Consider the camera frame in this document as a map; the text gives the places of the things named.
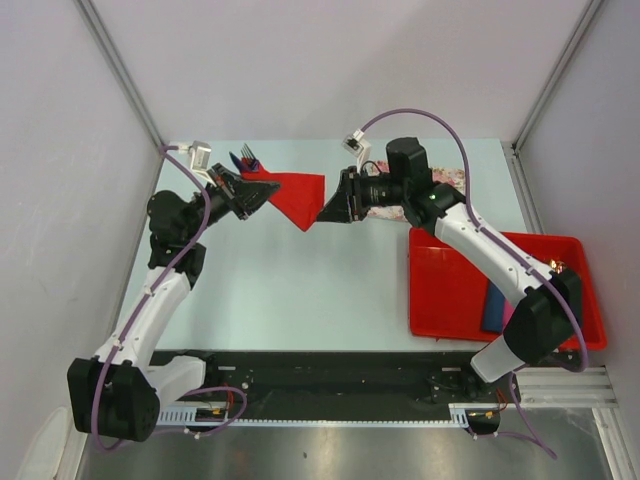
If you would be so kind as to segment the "red paper napkin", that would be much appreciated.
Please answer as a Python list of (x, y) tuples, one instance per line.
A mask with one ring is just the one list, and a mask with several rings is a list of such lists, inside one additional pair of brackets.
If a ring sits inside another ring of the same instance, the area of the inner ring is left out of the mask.
[(280, 188), (269, 201), (301, 231), (308, 231), (325, 205), (324, 175), (299, 172), (270, 172), (249, 157), (234, 161), (241, 176), (249, 181), (270, 181)]

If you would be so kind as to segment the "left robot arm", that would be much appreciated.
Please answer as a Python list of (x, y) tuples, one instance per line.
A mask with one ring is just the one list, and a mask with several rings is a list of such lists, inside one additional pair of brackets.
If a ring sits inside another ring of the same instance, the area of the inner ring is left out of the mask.
[(152, 356), (177, 307), (193, 290), (206, 249), (199, 239), (224, 216), (249, 218), (278, 192), (273, 181), (249, 181), (216, 164), (189, 201), (161, 190), (146, 206), (151, 254), (136, 303), (89, 359), (75, 359), (67, 382), (77, 431), (119, 441), (146, 440), (161, 411), (193, 393), (207, 400), (221, 376), (192, 356), (154, 367)]

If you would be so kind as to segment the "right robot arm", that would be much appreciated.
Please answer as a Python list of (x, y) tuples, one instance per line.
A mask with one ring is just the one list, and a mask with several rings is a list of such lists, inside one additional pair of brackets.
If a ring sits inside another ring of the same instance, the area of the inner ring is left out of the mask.
[(582, 283), (571, 269), (556, 272), (524, 252), (482, 220), (470, 197), (437, 181), (427, 152), (414, 137), (386, 146), (387, 172), (369, 175), (370, 144), (362, 131), (343, 142), (356, 159), (343, 169), (335, 194), (317, 215), (319, 222), (349, 224), (373, 207), (399, 206), (411, 226), (461, 254), (496, 286), (513, 314), (500, 336), (476, 353), (461, 376), (463, 393), (484, 401), (501, 377), (547, 359), (571, 337), (579, 337)]

